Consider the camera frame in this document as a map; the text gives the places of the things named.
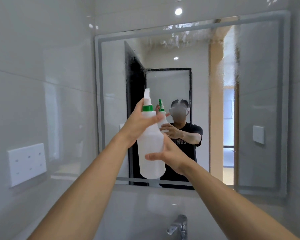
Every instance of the neck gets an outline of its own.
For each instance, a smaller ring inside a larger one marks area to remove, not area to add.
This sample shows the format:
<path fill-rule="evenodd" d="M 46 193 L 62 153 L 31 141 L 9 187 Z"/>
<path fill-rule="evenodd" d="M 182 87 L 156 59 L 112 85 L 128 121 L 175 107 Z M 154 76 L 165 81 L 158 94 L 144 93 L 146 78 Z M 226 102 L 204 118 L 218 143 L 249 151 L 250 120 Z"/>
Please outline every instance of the neck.
<path fill-rule="evenodd" d="M 186 125 L 186 121 L 173 122 L 173 126 L 176 127 L 177 129 L 182 129 L 185 125 Z"/>

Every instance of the forearm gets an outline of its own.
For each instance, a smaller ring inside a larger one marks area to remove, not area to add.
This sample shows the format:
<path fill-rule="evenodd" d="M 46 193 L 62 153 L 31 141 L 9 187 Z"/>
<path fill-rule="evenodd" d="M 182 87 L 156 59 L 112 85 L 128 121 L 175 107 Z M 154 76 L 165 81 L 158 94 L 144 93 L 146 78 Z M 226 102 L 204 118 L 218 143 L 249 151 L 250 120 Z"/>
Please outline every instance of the forearm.
<path fill-rule="evenodd" d="M 127 146 L 117 134 L 51 208 L 30 240 L 93 239 L 111 196 Z"/>
<path fill-rule="evenodd" d="M 228 239 L 298 239 L 194 161 L 189 161 L 184 174 Z"/>
<path fill-rule="evenodd" d="M 180 139 L 184 140 L 186 143 L 189 143 L 191 145 L 199 144 L 202 139 L 201 135 L 198 133 L 189 133 L 182 130 L 180 132 L 181 132 Z"/>

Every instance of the spray nozzle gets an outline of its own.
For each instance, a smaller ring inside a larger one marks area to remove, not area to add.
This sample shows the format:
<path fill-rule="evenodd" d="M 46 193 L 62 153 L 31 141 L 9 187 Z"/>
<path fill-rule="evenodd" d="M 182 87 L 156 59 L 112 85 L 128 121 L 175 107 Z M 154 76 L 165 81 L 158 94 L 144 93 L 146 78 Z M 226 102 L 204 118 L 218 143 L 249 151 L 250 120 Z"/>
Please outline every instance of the spray nozzle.
<path fill-rule="evenodd" d="M 150 88 L 144 90 L 144 102 L 142 111 L 153 111 L 151 98 L 150 98 Z"/>
<path fill-rule="evenodd" d="M 163 112 L 164 111 L 164 102 L 161 100 L 161 99 L 159 99 L 159 106 L 160 106 L 160 112 Z"/>

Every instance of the black hair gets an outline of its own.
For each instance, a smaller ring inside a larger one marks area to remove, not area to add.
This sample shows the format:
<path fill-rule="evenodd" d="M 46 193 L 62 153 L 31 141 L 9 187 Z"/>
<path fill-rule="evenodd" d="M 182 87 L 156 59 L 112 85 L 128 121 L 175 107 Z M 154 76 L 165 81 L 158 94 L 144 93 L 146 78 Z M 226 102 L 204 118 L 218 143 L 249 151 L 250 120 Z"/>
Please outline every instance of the black hair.
<path fill-rule="evenodd" d="M 177 104 L 178 102 L 179 102 L 179 99 L 174 100 L 174 101 L 172 102 L 172 104 L 171 104 L 171 108 L 172 108 L 172 106 L 174 106 L 174 105 Z M 182 99 L 180 103 L 186 105 L 187 108 L 189 108 L 189 103 L 188 103 L 187 100 Z"/>

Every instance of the white spray bottle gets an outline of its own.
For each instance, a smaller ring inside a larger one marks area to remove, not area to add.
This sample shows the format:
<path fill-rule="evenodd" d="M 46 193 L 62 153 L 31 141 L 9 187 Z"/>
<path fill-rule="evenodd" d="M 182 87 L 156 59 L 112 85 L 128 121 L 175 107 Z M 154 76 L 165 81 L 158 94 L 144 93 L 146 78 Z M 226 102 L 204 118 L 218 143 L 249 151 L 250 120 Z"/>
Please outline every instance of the white spray bottle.
<path fill-rule="evenodd" d="M 160 129 L 162 127 L 162 125 L 169 124 L 169 122 L 167 121 L 166 112 L 164 111 L 164 102 L 161 99 L 159 99 L 159 106 L 160 106 L 159 113 L 161 113 L 161 114 L 164 115 L 164 119 L 158 123 L 158 127 Z"/>
<path fill-rule="evenodd" d="M 145 118 L 156 116 L 151 104 L 150 89 L 144 91 L 144 105 L 142 115 Z M 166 172 L 166 164 L 163 161 L 148 161 L 145 155 L 148 153 L 162 152 L 164 149 L 164 135 L 158 129 L 157 124 L 149 126 L 138 138 L 138 152 L 140 174 L 146 179 L 158 179 Z"/>

